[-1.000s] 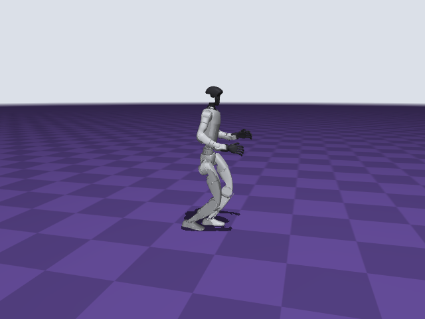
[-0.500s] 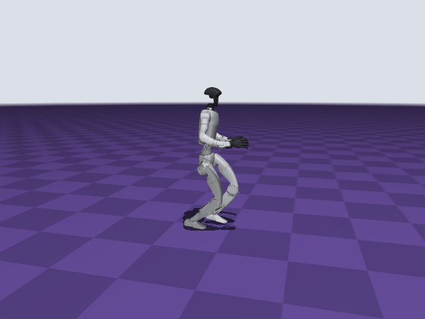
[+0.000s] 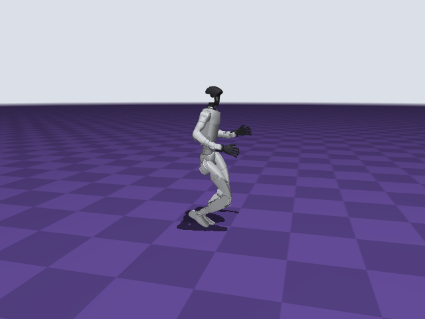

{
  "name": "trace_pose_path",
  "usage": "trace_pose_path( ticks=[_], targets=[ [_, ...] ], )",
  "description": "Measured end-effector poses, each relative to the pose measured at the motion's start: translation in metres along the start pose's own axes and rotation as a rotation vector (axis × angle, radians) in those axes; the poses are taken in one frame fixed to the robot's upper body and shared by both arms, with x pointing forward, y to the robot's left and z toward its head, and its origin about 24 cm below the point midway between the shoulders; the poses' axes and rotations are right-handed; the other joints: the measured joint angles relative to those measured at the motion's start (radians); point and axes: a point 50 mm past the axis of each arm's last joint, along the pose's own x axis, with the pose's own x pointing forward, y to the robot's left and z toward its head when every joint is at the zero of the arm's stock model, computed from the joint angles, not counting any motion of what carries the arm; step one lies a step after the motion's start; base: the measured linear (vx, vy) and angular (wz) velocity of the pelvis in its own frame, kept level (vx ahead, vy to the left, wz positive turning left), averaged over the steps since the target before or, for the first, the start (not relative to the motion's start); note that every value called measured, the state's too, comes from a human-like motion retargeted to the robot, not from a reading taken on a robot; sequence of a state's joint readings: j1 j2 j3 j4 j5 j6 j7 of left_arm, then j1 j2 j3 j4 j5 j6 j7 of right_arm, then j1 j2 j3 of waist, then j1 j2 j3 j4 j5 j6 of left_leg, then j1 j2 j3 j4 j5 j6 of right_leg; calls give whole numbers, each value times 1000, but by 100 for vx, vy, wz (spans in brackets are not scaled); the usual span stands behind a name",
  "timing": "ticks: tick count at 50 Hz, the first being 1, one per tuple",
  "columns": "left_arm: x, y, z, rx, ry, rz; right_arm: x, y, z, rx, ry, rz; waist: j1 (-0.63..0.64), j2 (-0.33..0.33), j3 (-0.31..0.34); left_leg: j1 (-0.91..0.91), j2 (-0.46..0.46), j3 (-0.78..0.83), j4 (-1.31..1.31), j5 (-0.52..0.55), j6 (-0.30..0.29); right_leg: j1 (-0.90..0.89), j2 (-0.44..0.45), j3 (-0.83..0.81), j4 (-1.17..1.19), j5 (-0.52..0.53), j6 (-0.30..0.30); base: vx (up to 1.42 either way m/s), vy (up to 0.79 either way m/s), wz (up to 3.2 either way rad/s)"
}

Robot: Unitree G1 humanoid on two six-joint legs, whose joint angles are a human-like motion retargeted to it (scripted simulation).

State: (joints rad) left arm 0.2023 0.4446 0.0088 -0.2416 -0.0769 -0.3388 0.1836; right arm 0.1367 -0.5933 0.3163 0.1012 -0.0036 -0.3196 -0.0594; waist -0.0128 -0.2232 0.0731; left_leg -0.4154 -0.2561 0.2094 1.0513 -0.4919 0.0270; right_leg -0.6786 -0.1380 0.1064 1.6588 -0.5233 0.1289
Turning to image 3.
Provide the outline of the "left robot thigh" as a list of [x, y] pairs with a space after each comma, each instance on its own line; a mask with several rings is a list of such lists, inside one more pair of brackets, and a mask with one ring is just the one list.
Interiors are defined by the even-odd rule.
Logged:
[[[229, 174], [228, 174], [228, 169], [226, 166], [226, 163], [224, 161], [224, 159], [222, 158], [221, 154], [219, 152], [215, 152], [215, 161], [214, 163], [216, 163], [216, 166], [221, 170], [221, 172], [224, 174], [229, 186], [230, 186], [230, 179], [229, 179]], [[221, 196], [223, 194], [223, 192], [218, 188], [217, 189], [217, 193], [219, 196]]]

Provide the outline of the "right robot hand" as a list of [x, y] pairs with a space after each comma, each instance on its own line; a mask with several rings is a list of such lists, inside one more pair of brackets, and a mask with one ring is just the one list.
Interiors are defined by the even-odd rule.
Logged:
[[[235, 146], [235, 144], [229, 144], [229, 145], [222, 145], [221, 144], [221, 146], [222, 146], [222, 149], [221, 150], [215, 150], [215, 151], [217, 151], [217, 152], [225, 152], [226, 154], [228, 154], [228, 155], [232, 155], [232, 156], [234, 156], [235, 158], [237, 158], [237, 156], [236, 155], [238, 155], [238, 153], [240, 153], [238, 150], [239, 150], [239, 148], [237, 148], [237, 147], [232, 147], [232, 146]], [[236, 149], [236, 150], [235, 150]], [[233, 152], [234, 151], [234, 152]], [[238, 152], [238, 153], [237, 153]], [[235, 155], [236, 154], [236, 155]]]

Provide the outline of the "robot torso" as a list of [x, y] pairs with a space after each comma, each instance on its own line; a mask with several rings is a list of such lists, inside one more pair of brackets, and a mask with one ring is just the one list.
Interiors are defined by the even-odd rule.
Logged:
[[[205, 108], [202, 111], [205, 111], [205, 110], [211, 112], [211, 118], [206, 123], [204, 129], [200, 131], [200, 133], [211, 142], [216, 143], [218, 129], [220, 126], [220, 112], [218, 110], [213, 110], [213, 107]], [[215, 161], [214, 150], [213, 151], [209, 150], [209, 148], [203, 146], [203, 151], [200, 154], [200, 161], [202, 162], [204, 159], [206, 159], [207, 161], [212, 161], [214, 163]]]

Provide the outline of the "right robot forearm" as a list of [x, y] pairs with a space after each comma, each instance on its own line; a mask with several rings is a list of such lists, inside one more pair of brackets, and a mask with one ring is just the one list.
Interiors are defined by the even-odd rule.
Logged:
[[200, 132], [195, 132], [194, 137], [200, 142], [200, 145], [209, 148], [209, 150], [221, 150], [222, 146], [220, 144], [216, 144], [211, 142], [206, 137], [204, 137]]

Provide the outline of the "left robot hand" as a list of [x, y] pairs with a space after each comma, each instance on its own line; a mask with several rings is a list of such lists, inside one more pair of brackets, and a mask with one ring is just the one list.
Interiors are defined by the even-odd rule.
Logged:
[[[245, 125], [242, 125], [238, 130], [233, 130], [233, 131], [231, 131], [230, 133], [233, 133], [233, 132], [235, 132], [235, 134], [236, 134], [236, 136], [235, 137], [237, 137], [238, 135], [241, 135], [241, 136], [244, 136], [244, 135], [251, 135], [250, 133], [252, 133], [251, 132], [251, 129], [246, 129], [246, 128], [250, 128], [250, 127], [244, 127]], [[244, 127], [244, 128], [243, 128]], [[247, 130], [250, 130], [250, 131], [247, 131]], [[249, 133], [248, 133], [249, 132]]]

